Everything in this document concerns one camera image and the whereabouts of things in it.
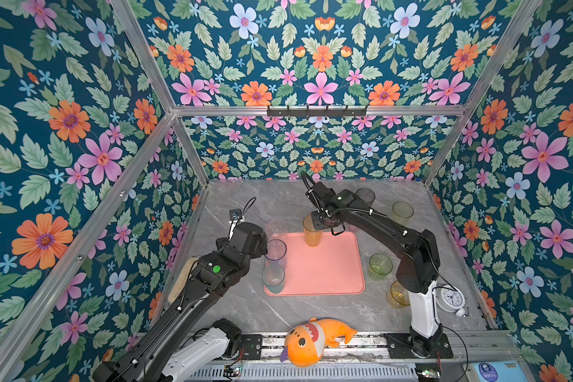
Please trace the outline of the yellow tall cup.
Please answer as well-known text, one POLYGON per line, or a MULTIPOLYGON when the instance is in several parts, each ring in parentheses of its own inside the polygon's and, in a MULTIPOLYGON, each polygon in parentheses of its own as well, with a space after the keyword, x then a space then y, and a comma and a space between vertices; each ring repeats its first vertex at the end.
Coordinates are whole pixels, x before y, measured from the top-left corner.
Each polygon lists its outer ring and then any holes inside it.
POLYGON ((313 223, 312 216, 306 216, 302 221, 304 240, 309 247, 317 247, 321 240, 323 230, 318 231, 313 223))

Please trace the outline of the clear transparent cup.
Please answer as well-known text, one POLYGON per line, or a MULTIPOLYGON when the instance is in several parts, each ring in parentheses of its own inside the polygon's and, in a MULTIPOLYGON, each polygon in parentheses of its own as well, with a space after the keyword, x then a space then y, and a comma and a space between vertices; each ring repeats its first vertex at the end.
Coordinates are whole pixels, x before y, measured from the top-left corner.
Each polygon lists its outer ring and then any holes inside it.
POLYGON ((265 232, 269 240, 280 239, 287 234, 287 224, 281 219, 275 219, 266 224, 265 232))

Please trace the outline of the blue transparent cup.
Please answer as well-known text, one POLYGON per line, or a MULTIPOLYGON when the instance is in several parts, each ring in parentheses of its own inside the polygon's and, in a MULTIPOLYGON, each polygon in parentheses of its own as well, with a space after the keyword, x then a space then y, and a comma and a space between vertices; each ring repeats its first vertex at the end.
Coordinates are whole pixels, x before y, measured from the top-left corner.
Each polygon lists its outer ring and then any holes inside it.
POLYGON ((267 242, 267 254, 265 255, 268 265, 279 265, 285 268, 287 265, 287 245, 283 240, 271 239, 267 242))

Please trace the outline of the pink plastic tray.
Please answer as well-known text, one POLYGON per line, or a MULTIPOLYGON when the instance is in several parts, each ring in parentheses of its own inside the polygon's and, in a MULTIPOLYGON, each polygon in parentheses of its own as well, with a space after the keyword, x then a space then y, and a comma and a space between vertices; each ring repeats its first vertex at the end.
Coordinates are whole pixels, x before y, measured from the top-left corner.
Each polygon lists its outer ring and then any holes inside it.
POLYGON ((286 256, 280 261, 285 276, 280 277, 282 290, 271 297, 302 297, 361 294, 365 290, 364 272, 356 236, 345 232, 334 236, 322 234, 318 246, 311 247, 302 232, 291 232, 280 240, 286 245, 286 256))

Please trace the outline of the grey smoky cup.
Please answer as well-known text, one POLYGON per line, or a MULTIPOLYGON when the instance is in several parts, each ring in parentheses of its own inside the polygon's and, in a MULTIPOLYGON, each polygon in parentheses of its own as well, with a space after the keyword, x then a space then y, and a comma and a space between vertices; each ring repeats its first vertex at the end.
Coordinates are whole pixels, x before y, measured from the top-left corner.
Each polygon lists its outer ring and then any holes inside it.
POLYGON ((373 202, 376 200, 376 194, 369 188, 360 188, 356 191, 356 195, 364 202, 366 205, 372 206, 373 202))

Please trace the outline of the tall light green cup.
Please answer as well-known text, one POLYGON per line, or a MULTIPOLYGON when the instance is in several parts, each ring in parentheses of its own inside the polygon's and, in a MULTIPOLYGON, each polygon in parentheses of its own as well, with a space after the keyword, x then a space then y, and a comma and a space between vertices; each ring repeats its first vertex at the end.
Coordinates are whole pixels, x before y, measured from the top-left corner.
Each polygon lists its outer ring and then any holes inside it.
POLYGON ((409 203, 398 201, 392 206, 391 218, 396 223, 407 226, 414 213, 415 210, 409 203))

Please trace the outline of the teal frosted cup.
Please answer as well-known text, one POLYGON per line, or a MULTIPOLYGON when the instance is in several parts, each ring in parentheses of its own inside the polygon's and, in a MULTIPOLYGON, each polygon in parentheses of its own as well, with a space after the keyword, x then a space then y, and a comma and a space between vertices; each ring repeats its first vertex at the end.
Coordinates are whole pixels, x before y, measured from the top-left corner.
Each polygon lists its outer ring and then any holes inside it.
POLYGON ((285 283, 285 270, 278 264, 267 265, 262 273, 262 280, 265 288, 272 294, 283 292, 285 283))

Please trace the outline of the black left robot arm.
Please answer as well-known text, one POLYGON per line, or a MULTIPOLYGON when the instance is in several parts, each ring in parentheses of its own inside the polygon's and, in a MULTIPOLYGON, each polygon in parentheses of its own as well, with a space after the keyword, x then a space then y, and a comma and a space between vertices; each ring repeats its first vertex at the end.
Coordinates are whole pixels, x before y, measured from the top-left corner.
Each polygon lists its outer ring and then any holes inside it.
POLYGON ((267 236, 256 224, 235 226, 202 256, 182 291, 150 331, 116 362, 102 362, 95 381, 166 381, 162 370, 202 316, 248 274, 250 263, 267 254, 267 236))

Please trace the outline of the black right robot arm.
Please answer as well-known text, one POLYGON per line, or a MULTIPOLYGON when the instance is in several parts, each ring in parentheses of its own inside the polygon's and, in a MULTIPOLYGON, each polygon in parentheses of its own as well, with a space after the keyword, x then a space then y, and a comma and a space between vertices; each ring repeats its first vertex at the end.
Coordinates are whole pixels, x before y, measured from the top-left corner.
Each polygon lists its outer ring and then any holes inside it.
POLYGON ((435 235, 427 229, 419 232, 397 223, 348 189, 337 194, 318 183, 306 196, 315 207, 311 216, 316 229, 335 229, 349 224, 397 256, 400 262, 396 280, 409 296, 412 335, 424 339, 436 336, 441 329, 434 297, 440 266, 435 235))

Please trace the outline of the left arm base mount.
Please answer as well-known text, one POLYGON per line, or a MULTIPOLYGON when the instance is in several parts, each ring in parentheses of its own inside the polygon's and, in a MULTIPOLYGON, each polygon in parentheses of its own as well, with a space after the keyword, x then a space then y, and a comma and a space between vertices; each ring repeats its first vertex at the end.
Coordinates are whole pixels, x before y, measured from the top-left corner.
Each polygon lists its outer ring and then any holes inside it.
POLYGON ((242 330, 226 318, 215 321, 213 329, 219 329, 227 339, 222 361, 261 359, 264 337, 261 334, 244 334, 242 330))

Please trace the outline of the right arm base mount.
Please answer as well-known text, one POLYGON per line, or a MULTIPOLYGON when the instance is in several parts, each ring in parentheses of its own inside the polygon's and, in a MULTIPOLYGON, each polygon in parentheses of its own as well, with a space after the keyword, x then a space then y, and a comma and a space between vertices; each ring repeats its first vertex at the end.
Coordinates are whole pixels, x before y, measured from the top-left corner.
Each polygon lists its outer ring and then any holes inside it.
POLYGON ((408 333, 383 334, 387 342, 388 353, 392 359, 454 359, 454 353, 443 326, 426 338, 414 329, 408 333))

